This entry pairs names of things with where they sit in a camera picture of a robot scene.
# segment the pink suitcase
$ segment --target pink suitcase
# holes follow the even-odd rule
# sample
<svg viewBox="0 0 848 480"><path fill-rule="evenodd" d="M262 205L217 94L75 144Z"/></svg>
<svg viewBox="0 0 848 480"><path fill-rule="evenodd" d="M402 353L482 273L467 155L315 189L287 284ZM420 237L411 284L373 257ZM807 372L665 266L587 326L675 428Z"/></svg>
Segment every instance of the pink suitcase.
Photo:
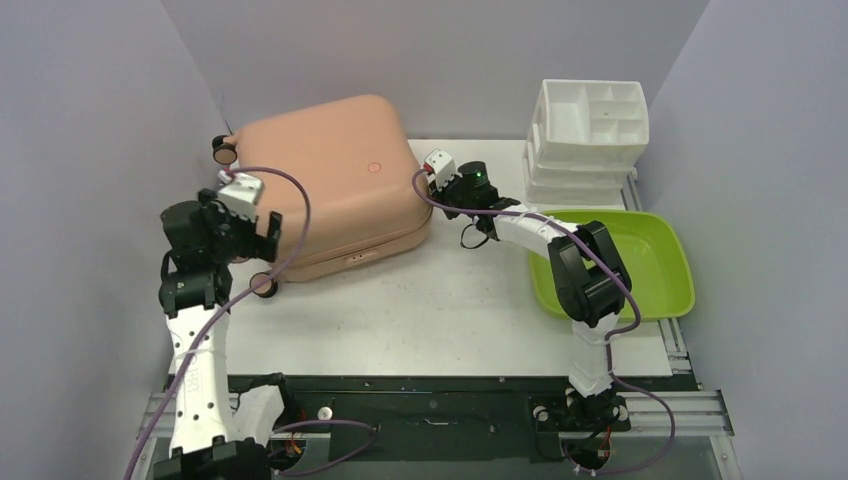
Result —
<svg viewBox="0 0 848 480"><path fill-rule="evenodd" d="M397 112L382 97L353 97L260 120L217 138L213 147L218 163L237 159L242 167L274 167L309 193L312 225L300 255L282 274L285 280L303 282L394 255L427 236L431 207L411 185L420 167ZM283 178L254 175L265 182L257 231L265 231L269 211L283 214L281 262L303 227L303 198ZM275 290L273 284L257 293Z"/></svg>

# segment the screw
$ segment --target screw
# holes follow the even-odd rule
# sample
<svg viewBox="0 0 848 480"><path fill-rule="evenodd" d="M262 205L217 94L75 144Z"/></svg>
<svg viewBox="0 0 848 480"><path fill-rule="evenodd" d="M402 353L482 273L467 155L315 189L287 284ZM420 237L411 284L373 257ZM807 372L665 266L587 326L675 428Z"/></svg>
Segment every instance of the screw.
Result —
<svg viewBox="0 0 848 480"><path fill-rule="evenodd" d="M548 420L548 409L539 405L538 407L533 409L533 417L540 422L545 422Z"/></svg>
<svg viewBox="0 0 848 480"><path fill-rule="evenodd" d="M333 410L330 407L318 409L318 420L330 420L333 418Z"/></svg>

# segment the black mount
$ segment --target black mount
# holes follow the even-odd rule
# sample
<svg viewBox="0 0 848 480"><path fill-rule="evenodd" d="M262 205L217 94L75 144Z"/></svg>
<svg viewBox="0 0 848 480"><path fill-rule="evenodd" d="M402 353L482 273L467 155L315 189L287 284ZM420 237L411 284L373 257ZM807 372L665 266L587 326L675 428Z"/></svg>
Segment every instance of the black mount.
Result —
<svg viewBox="0 0 848 480"><path fill-rule="evenodd" d="M268 452L253 438L224 443L217 437L209 448L174 455L153 467L155 480L270 480Z"/></svg>
<svg viewBox="0 0 848 480"><path fill-rule="evenodd" d="M601 222L590 222L578 226L575 235L630 290L630 275L624 268L607 227ZM570 238L553 239L548 244L548 256L551 259L557 299L569 317L586 323L589 328L595 328L601 318L624 308L624 294L621 290L600 267L586 266L584 259L588 260L588 257Z"/></svg>
<svg viewBox="0 0 848 480"><path fill-rule="evenodd" d="M282 215L271 212L263 237L256 233L253 219L232 214L214 190L201 190L197 200L173 205L160 218L171 244L162 258L159 288L159 303L168 318L185 308L203 305L208 310L226 303L233 283L228 266L236 257L268 262L277 258Z"/></svg>
<svg viewBox="0 0 848 480"><path fill-rule="evenodd" d="M430 197L442 205L470 210L503 210L521 203L498 194L498 189L489 183L489 173L483 162L462 164L457 173L442 189L437 189L435 183L431 183ZM453 220L459 214L445 210L445 216ZM493 215L479 215L475 226L492 240L497 240L493 218Z"/></svg>
<svg viewBox="0 0 848 480"><path fill-rule="evenodd" d="M580 465L600 468L603 462L593 463L598 461L607 428L613 432L626 432L631 428L629 418L622 416L626 407L625 399L616 394L614 385L589 397L573 389L565 397L562 393L531 396L529 408L534 415L534 436L540 459L561 462L565 460L565 447ZM589 436L564 442L559 438L560 432L588 432Z"/></svg>

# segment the white drawer organizer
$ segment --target white drawer organizer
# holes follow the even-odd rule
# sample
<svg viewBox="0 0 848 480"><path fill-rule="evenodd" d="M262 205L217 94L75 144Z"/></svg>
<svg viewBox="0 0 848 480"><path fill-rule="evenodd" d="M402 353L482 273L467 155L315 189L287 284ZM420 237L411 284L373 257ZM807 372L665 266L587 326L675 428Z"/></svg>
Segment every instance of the white drawer organizer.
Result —
<svg viewBox="0 0 848 480"><path fill-rule="evenodd" d="M647 144L638 82L544 80L524 154L528 200L615 198Z"/></svg>

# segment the white cable tie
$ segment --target white cable tie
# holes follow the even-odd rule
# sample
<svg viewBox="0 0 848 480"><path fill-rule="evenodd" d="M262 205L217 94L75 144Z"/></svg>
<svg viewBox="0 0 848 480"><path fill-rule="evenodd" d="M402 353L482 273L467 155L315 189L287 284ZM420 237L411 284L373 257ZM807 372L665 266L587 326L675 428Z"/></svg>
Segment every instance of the white cable tie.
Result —
<svg viewBox="0 0 848 480"><path fill-rule="evenodd" d="M606 340L606 339L605 339L605 340L602 340L602 341L598 342L598 345L604 345L604 346L606 346L606 345L612 345L612 341L613 341L613 340L615 340L615 339L617 339L617 338L618 338L618 335L619 335L619 334L616 334L616 335L611 336L611 337L609 338L609 340Z"/></svg>
<svg viewBox="0 0 848 480"><path fill-rule="evenodd" d="M223 353L212 350L211 348L195 348L193 350L186 350L183 353L180 353L178 355L174 355L174 360L182 360L189 353L191 353L194 356L197 356L198 353L204 353L204 352L209 352L213 355L223 355Z"/></svg>
<svg viewBox="0 0 848 480"><path fill-rule="evenodd" d="M586 338L586 335L584 335L584 334L583 334L583 333L581 333L580 331L578 331L578 332L577 332L577 335L578 335L578 336L580 336L580 338L582 338L582 339L583 339L583 341L584 341L587 345L592 345L592 346L600 345L600 346L603 346L603 347L605 347L605 346L607 346L607 345L612 344L612 339L613 339L614 337L616 337L616 335L613 335L612 337L610 337L610 339L609 339L609 340L606 340L604 337L599 337L598 339L590 340L589 338Z"/></svg>
<svg viewBox="0 0 848 480"><path fill-rule="evenodd" d="M227 170L218 170L218 181L224 184L224 186L233 183L235 180L235 175L228 172Z"/></svg>
<svg viewBox="0 0 848 480"><path fill-rule="evenodd" d="M541 232L542 230L547 228L552 222L556 221L555 218L548 216L548 215L544 215L544 214L542 215L542 219L538 219L536 217L533 217L533 218L534 218L534 220L538 220L539 222L542 223L542 225L540 225L539 228L536 229L536 233Z"/></svg>
<svg viewBox="0 0 848 480"><path fill-rule="evenodd" d="M528 213L536 213L536 212L538 212L536 207L527 207L527 210L519 213L518 216L515 217L515 218L517 218L518 221L521 221L521 220L524 220L524 217L526 217Z"/></svg>

